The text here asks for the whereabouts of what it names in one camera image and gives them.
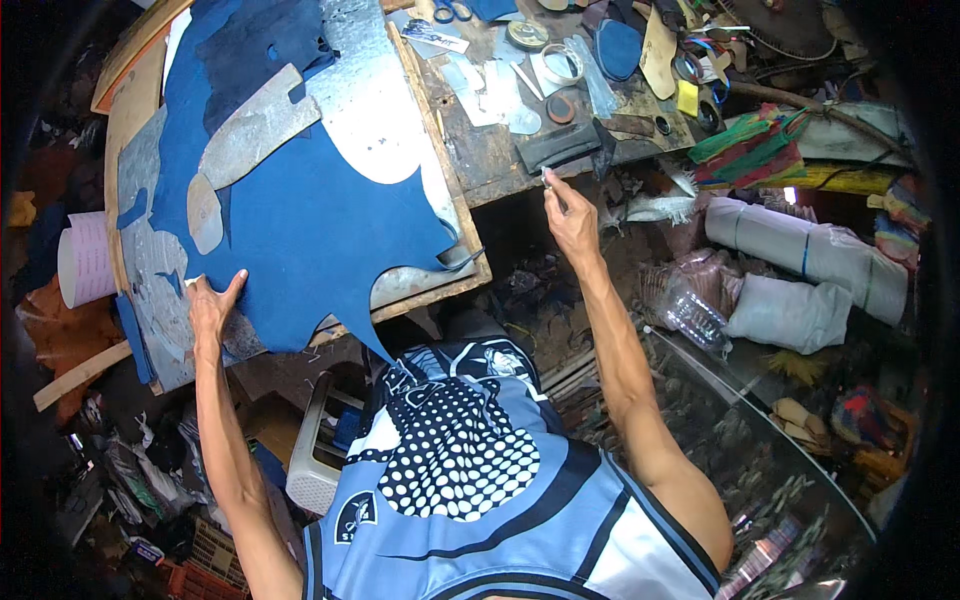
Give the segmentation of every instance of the polka dot pattern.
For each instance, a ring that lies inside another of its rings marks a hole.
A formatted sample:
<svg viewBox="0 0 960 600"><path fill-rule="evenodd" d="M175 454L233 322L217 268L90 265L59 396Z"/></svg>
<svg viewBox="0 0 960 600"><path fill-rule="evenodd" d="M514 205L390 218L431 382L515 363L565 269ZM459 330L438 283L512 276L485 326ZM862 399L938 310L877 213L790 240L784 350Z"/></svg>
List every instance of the polka dot pattern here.
<svg viewBox="0 0 960 600"><path fill-rule="evenodd" d="M406 516L470 522L509 502L533 481L540 454L496 402L499 384L477 391L460 379L396 390L387 412L400 434L391 451L364 450L347 462L387 463L378 488Z"/></svg>

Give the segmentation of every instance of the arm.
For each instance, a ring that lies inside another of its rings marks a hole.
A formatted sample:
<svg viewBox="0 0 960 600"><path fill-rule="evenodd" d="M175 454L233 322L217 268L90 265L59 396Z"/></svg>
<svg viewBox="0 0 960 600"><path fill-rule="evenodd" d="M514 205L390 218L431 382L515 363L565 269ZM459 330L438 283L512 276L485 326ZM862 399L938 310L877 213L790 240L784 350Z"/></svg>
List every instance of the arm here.
<svg viewBox="0 0 960 600"><path fill-rule="evenodd" d="M187 287L197 360L197 421L204 466L256 600L300 598L303 575L274 526L263 476L247 449L221 358L224 321L247 280L241 271L223 294L205 276Z"/></svg>
<svg viewBox="0 0 960 600"><path fill-rule="evenodd" d="M600 254L596 207L552 171L546 182L552 186L543 192L550 231L580 279L600 385L613 426L626 441L631 470L722 571L733 549L727 512L713 484L686 459L660 417L643 347Z"/></svg>

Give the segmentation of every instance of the person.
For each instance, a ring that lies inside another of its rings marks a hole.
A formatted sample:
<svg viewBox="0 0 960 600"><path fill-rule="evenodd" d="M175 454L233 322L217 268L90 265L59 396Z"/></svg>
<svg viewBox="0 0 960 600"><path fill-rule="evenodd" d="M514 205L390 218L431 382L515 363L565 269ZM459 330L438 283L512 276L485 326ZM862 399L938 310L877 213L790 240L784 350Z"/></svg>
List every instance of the person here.
<svg viewBox="0 0 960 600"><path fill-rule="evenodd" d="M187 295L204 463L253 598L714 596L732 552L723 504L660 417L599 251L596 208L552 172L545 181L629 473L562 435L533 365L506 336L410 348L375 379L383 408L352 443L329 511L304 529L301 571L274 526L221 360L247 272L223 294L201 277Z"/></svg>

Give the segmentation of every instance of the man's right hand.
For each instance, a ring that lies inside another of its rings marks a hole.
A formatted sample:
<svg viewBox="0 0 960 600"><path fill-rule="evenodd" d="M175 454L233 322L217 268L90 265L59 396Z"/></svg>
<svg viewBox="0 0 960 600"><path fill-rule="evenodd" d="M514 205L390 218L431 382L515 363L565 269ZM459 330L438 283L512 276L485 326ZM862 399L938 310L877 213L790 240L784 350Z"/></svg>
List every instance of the man's right hand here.
<svg viewBox="0 0 960 600"><path fill-rule="evenodd" d="M552 169L546 170L545 178L547 185L551 186L543 190L543 208L550 232L579 274L600 258L596 206L564 183ZM566 212L563 212L560 200L566 204Z"/></svg>

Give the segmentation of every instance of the green fabric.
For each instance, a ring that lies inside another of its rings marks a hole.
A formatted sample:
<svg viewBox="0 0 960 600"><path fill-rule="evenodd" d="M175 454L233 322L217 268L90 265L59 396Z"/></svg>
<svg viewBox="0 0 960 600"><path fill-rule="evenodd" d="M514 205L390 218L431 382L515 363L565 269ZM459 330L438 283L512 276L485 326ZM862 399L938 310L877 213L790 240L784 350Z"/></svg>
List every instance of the green fabric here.
<svg viewBox="0 0 960 600"><path fill-rule="evenodd" d="M806 111L806 108L794 115L791 115L789 118L783 119L783 121L780 122L780 130L771 135L770 139L758 145L756 148L753 148L746 155L741 156L729 164L717 169L713 172L713 176L722 181L736 181L769 163L777 156L777 154L780 153L781 150L783 150L787 144L804 132L804 129L806 129L806 124L808 123L808 119L805 119L793 133L787 132L787 126L789 126L794 119L803 114L804 111Z"/></svg>
<svg viewBox="0 0 960 600"><path fill-rule="evenodd" d="M747 123L751 118L750 115L740 117L740 120L737 121L733 127L725 132L720 132L708 137L691 148L689 152L686 153L686 156L697 164L707 162L739 142L770 131L770 127L773 125L772 121L765 119L755 121L754 123Z"/></svg>

